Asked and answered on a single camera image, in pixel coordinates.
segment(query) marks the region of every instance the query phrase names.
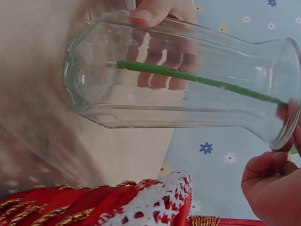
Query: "beige surface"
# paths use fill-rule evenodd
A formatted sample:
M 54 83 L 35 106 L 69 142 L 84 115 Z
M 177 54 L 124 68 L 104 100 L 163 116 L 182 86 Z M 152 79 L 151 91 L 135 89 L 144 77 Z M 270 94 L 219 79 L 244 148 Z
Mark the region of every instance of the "beige surface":
M 82 21 L 125 7 L 122 0 L 0 1 L 2 192 L 157 176 L 172 129 L 102 128 L 73 111 L 63 86 L 66 50 Z

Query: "patterned fabric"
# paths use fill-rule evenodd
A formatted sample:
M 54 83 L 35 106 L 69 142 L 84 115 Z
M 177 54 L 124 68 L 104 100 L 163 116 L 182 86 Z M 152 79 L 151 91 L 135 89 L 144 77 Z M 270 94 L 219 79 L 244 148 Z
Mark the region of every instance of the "patterned fabric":
M 200 25 L 213 30 L 247 42 L 290 37 L 301 46 L 300 1 L 196 0 L 195 6 Z M 248 160 L 268 150 L 240 128 L 176 129 L 159 174 L 184 170 L 194 177 L 192 214 L 256 219 L 240 180 Z M 297 154 L 292 161 L 301 163 Z
M 192 183 L 175 172 L 161 180 L 116 187 L 59 186 L 16 193 L 0 200 L 1 226 L 184 226 L 189 215 Z M 219 218 L 197 218 L 214 226 Z

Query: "green stem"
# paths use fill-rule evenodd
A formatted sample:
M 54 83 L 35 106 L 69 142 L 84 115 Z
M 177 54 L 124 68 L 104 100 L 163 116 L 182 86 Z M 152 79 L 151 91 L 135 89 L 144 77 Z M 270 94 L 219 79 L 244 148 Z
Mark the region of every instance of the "green stem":
M 267 101 L 271 103 L 278 104 L 279 106 L 288 108 L 288 103 L 283 102 L 277 98 L 252 91 L 250 89 L 243 88 L 238 85 L 232 85 L 226 82 L 222 81 L 216 81 L 212 79 L 207 79 L 203 77 L 198 77 L 193 74 L 183 73 L 179 72 L 177 69 L 174 68 L 168 68 L 164 66 L 158 66 L 158 65 L 151 65 L 146 63 L 139 63 L 139 62 L 132 62 L 132 61 L 125 61 L 125 60 L 119 60 L 117 61 L 117 68 L 119 69 L 128 69 L 131 71 L 137 71 L 137 72 L 145 72 L 145 73 L 152 73 L 152 74 L 160 74 L 165 75 L 173 78 L 178 79 L 184 79 L 188 81 L 194 81 L 199 82 L 205 85 L 218 87 L 221 89 L 226 89 L 228 91 L 238 93 L 247 97 L 256 98 L 258 100 Z

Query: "glass vase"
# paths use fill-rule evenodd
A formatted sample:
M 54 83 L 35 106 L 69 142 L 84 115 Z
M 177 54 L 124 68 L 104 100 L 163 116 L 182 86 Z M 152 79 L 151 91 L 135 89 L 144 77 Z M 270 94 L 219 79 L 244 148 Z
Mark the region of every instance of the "glass vase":
M 69 48 L 78 114 L 107 128 L 235 126 L 273 149 L 288 141 L 300 114 L 294 40 L 251 44 L 174 19 L 144 29 L 130 15 L 103 15 Z

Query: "light blue cloth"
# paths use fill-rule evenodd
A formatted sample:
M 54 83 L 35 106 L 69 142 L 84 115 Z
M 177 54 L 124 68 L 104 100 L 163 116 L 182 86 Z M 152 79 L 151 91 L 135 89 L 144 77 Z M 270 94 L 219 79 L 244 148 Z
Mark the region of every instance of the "light blue cloth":
M 196 0 L 196 8 L 199 23 L 213 30 L 248 42 L 291 37 L 301 46 L 301 1 Z M 268 145 L 240 128 L 176 129 L 160 174 L 194 177 L 192 214 L 256 219 L 240 181 L 249 159 L 265 151 Z M 300 165 L 297 154 L 292 159 Z

